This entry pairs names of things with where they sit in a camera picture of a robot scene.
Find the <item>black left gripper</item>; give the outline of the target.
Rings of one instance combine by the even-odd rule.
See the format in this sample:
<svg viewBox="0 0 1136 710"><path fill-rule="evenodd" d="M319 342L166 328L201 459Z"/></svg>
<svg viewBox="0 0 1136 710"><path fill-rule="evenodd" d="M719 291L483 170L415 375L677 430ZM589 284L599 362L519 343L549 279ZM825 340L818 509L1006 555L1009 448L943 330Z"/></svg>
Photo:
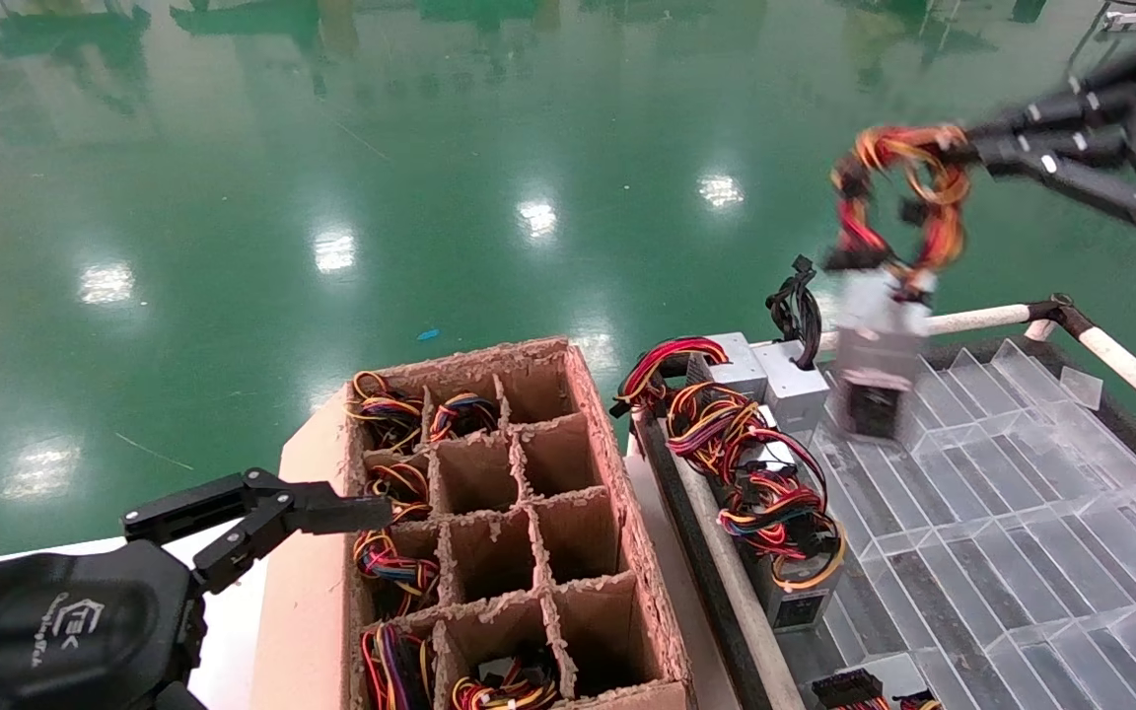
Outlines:
<svg viewBox="0 0 1136 710"><path fill-rule="evenodd" d="M150 542L0 561L0 709L207 710L204 592Z"/></svg>

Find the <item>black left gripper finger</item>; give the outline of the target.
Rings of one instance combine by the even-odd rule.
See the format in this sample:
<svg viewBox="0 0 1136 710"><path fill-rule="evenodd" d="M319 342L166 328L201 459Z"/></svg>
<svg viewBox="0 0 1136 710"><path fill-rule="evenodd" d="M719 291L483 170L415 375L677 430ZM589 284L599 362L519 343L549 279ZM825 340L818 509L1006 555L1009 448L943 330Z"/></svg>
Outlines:
<svg viewBox="0 0 1136 710"><path fill-rule="evenodd" d="M325 481L289 482L272 471L247 470L132 509L122 529L130 542L164 545L235 523L193 557L199 588L218 594L293 534L378 532L392 518L385 495L342 496Z"/></svg>

